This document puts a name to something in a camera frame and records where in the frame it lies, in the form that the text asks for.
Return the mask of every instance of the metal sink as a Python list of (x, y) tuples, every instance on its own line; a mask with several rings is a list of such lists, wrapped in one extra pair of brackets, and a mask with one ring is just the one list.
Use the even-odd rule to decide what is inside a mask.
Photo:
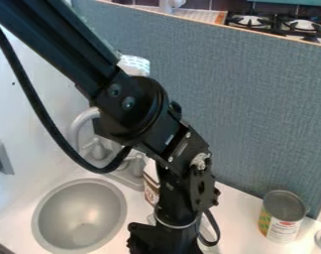
[(43, 198), (33, 216), (33, 233), (52, 253), (88, 253), (118, 233), (126, 213), (125, 198), (114, 185), (77, 180)]

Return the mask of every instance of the sink faucet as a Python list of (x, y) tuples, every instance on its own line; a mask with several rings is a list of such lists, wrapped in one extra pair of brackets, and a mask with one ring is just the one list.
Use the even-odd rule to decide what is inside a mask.
[[(78, 115), (70, 124), (67, 131), (67, 141), (76, 152), (82, 152), (78, 142), (79, 130), (86, 122), (99, 118), (99, 116), (98, 108), (91, 107)], [(84, 155), (84, 159), (98, 168), (103, 168), (121, 150), (121, 145), (113, 141), (108, 140), (106, 144), (110, 145), (111, 151), (104, 147), (99, 137), (94, 137), (92, 142), (82, 147), (83, 149), (90, 149)], [(116, 171), (108, 174), (107, 177), (136, 191), (143, 191), (143, 171), (145, 165), (145, 156), (143, 154), (130, 155)]]
[(184, 5), (186, 0), (160, 0), (160, 10), (164, 13), (172, 13), (172, 8), (179, 8)]

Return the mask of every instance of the robotic arm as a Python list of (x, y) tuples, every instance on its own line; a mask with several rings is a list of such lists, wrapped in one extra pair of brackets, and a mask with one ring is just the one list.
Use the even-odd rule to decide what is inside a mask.
[(197, 229), (204, 212), (219, 231), (209, 208), (214, 188), (211, 153), (202, 137), (181, 118), (181, 108), (151, 78), (130, 77), (117, 67), (119, 56), (60, 0), (0, 0), (0, 24), (59, 69), (99, 108), (100, 134), (125, 148), (105, 169), (85, 162), (65, 142), (40, 102), (11, 45), (0, 30), (0, 48), (40, 120), (59, 146), (83, 168), (104, 174), (118, 168), (131, 148), (157, 162), (160, 201), (156, 226), (131, 223), (131, 253), (202, 253)]

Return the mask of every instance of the cable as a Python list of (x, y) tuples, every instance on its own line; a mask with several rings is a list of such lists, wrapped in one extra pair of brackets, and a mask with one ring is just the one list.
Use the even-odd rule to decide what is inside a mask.
[(199, 229), (198, 229), (198, 239), (205, 246), (212, 247), (212, 246), (217, 245), (219, 240), (221, 239), (221, 230), (219, 229), (219, 226), (218, 226), (215, 218), (213, 217), (213, 215), (212, 215), (212, 213), (211, 213), (211, 211), (209, 209), (204, 211), (204, 214), (206, 215), (206, 217), (209, 220), (213, 230), (215, 231), (217, 239), (215, 241), (213, 241), (213, 242), (210, 242), (210, 241), (206, 240), (205, 237), (199, 232)]
[(100, 169), (94, 167), (85, 161), (73, 148), (68, 144), (65, 138), (62, 136), (58, 128), (55, 126), (53, 120), (50, 118), (47, 110), (45, 109), (43, 103), (41, 102), (39, 96), (37, 95), (28, 75), (26, 74), (21, 62), (19, 61), (16, 53), (14, 52), (11, 44), (4, 35), (3, 31), (0, 29), (0, 49), (5, 55), (9, 62), (13, 72), (15, 73), (18, 81), (20, 82), (24, 93), (26, 94), (31, 106), (36, 112), (38, 118), (41, 120), (44, 127), (50, 133), (54, 141), (60, 146), (60, 148), (79, 166), (84, 169), (96, 173), (96, 174), (106, 174), (116, 170), (124, 159), (129, 155), (132, 150), (131, 146), (124, 147), (116, 157), (104, 168)]

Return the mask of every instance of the gray partition panel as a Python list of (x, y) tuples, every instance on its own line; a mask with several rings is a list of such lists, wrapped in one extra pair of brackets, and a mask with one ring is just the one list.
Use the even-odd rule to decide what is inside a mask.
[(321, 207), (321, 47), (93, 0), (75, 10), (152, 77), (210, 143), (219, 182)]

